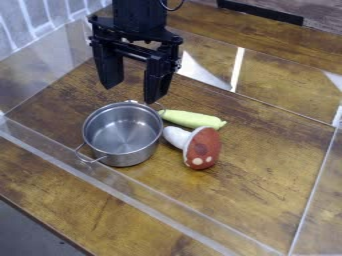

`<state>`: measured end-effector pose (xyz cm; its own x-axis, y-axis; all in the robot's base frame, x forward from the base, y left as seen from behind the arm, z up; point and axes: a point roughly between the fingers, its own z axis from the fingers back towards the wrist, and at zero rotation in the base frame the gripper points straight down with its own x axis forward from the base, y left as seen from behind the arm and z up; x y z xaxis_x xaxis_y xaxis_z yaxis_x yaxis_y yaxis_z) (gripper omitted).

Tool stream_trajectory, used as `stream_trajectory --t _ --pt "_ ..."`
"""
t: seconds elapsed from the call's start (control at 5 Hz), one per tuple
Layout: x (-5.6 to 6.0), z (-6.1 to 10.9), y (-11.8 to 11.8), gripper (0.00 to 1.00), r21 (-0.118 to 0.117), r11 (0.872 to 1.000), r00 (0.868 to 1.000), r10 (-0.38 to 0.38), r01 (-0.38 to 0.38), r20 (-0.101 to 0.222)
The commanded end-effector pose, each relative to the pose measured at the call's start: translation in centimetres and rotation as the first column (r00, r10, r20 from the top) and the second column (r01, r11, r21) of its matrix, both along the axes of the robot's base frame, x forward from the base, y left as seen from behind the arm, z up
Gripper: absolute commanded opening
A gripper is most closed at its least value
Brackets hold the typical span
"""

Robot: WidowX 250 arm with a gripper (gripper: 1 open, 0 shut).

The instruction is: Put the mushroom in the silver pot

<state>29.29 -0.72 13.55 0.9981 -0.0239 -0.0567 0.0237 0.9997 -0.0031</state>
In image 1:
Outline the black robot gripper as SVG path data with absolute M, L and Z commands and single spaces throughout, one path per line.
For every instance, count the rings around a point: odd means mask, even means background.
M 148 61 L 145 102 L 153 104 L 169 92 L 173 69 L 180 61 L 184 39 L 166 29 L 168 12 L 182 7 L 168 6 L 168 0 L 113 0 L 113 16 L 94 15 L 90 37 L 101 82 L 106 89 L 125 80 L 123 57 Z

